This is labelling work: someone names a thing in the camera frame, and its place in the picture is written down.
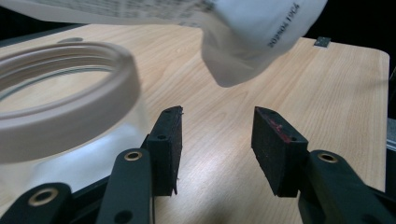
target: white fabric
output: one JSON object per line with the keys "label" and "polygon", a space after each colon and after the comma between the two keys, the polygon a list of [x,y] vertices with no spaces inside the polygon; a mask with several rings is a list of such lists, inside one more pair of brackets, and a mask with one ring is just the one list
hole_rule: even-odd
{"label": "white fabric", "polygon": [[326,0],[0,0],[2,7],[43,21],[201,27],[203,60],[222,87],[260,74],[308,31],[325,4]]}

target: jar rim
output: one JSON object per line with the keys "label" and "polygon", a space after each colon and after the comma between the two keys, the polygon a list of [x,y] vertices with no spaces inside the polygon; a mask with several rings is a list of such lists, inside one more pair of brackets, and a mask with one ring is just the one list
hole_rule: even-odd
{"label": "jar rim", "polygon": [[131,53],[103,42],[59,43],[0,59],[0,91],[64,69],[103,66],[107,77],[45,105],[0,112],[0,162],[30,161],[90,141],[133,108],[140,85]]}

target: clear glass container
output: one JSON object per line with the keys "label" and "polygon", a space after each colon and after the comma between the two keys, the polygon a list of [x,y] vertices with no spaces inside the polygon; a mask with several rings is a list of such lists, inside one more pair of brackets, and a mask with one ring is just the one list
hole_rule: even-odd
{"label": "clear glass container", "polygon": [[0,204],[43,183],[82,189],[148,133],[128,50],[60,43],[0,59]]}

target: wood grain surface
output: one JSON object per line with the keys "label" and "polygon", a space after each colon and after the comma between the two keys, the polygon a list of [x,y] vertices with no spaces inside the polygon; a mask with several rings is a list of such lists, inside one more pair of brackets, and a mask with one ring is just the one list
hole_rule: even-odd
{"label": "wood grain surface", "polygon": [[[89,25],[2,48],[0,56],[69,37],[131,51],[150,125],[163,109],[184,108],[178,195],[156,199],[157,223],[302,223],[297,199],[273,195],[250,148],[256,105],[286,118],[309,150],[341,155],[367,185],[384,189],[389,56],[382,51],[324,49],[301,38],[261,75],[228,89],[201,59],[201,30],[174,25]],[[7,203],[1,192],[0,203]]]}

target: wooden tabletop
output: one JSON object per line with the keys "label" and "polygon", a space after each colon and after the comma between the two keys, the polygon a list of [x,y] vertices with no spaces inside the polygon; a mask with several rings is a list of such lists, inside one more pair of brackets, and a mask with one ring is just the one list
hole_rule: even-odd
{"label": "wooden tabletop", "polygon": [[273,195],[250,148],[256,105],[280,113],[309,150],[341,155],[367,185],[384,189],[389,56],[382,51],[324,49],[301,38],[261,75],[229,89],[201,59],[201,30],[174,25],[88,25],[2,48],[0,56],[69,37],[132,52],[150,125],[165,108],[184,108],[178,195],[156,199],[157,223],[302,222],[297,199]]}

